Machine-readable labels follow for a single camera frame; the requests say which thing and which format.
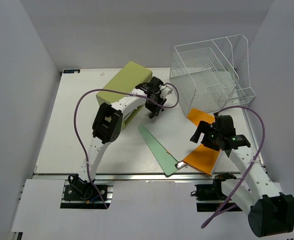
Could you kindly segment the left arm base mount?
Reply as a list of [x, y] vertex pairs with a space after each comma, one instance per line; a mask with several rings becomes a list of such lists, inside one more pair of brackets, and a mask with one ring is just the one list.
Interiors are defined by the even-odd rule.
[[60, 208], [106, 210], [112, 199], [112, 185], [98, 184], [96, 188], [78, 174], [68, 176], [65, 181]]

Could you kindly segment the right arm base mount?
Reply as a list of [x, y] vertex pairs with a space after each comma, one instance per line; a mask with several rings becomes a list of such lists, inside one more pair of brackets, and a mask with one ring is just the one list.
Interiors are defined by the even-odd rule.
[[236, 180], [236, 176], [231, 173], [223, 173], [216, 175], [210, 184], [195, 185], [195, 190], [190, 195], [197, 200], [197, 212], [215, 212], [220, 207], [227, 198], [221, 190], [221, 183], [226, 180]]

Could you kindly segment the green clipboard with paper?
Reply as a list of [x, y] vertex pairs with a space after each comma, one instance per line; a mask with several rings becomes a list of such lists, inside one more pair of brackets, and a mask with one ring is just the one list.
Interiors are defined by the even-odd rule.
[[138, 126], [138, 131], [167, 177], [187, 167], [187, 163], [177, 161], [143, 125]]

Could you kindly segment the green metal tool chest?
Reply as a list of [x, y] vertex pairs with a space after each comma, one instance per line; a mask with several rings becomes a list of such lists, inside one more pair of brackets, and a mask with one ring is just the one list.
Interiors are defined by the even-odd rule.
[[[151, 70], [130, 61], [103, 87], [103, 89], [130, 93], [138, 84], [150, 82], [152, 77], [153, 73]], [[107, 91], [100, 91], [96, 94], [99, 105], [102, 103], [112, 104], [123, 97], [123, 94]]]

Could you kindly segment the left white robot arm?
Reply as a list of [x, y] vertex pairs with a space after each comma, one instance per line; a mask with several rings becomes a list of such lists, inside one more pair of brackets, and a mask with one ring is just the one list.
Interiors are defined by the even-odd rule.
[[124, 97], [113, 103], [104, 102], [99, 106], [92, 125], [92, 141], [89, 150], [86, 150], [77, 129], [77, 113], [84, 97], [95, 90], [83, 94], [76, 104], [73, 124], [76, 136], [84, 150], [85, 160], [78, 173], [68, 177], [68, 182], [75, 190], [75, 194], [83, 200], [92, 195], [95, 188], [93, 180], [99, 163], [110, 143], [119, 137], [123, 118], [138, 107], [148, 109], [151, 119], [158, 116], [166, 108], [164, 105], [166, 97], [172, 93], [172, 88], [159, 78], [153, 77], [149, 82], [138, 84], [129, 93], [110, 89], [102, 89], [101, 91], [121, 94]]

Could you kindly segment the white clipboard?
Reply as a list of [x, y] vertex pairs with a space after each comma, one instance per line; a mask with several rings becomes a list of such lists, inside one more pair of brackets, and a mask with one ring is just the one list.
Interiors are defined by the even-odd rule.
[[190, 141], [197, 126], [186, 118], [180, 106], [165, 109], [158, 116], [145, 119], [142, 125], [179, 162], [200, 146]]

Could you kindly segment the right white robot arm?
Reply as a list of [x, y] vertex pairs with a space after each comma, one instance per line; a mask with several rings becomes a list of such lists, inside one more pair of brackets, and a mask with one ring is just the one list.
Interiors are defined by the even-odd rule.
[[192, 192], [199, 201], [233, 201], [246, 215], [257, 237], [290, 233], [294, 229], [294, 197], [284, 194], [253, 158], [250, 143], [237, 134], [229, 115], [214, 116], [214, 122], [200, 121], [190, 139], [215, 151], [223, 151], [235, 164], [242, 179], [231, 173], [216, 175], [212, 184], [197, 185]]

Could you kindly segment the orange notebook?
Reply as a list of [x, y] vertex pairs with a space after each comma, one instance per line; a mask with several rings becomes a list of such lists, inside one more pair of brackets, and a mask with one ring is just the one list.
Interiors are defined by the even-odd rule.
[[[213, 116], [195, 108], [189, 112], [186, 118], [188, 118], [197, 127], [200, 121], [205, 121], [207, 123], [212, 123], [214, 121]], [[198, 146], [182, 161], [205, 174], [212, 175], [219, 153], [220, 151], [206, 148], [204, 145], [200, 144], [200, 146]]]

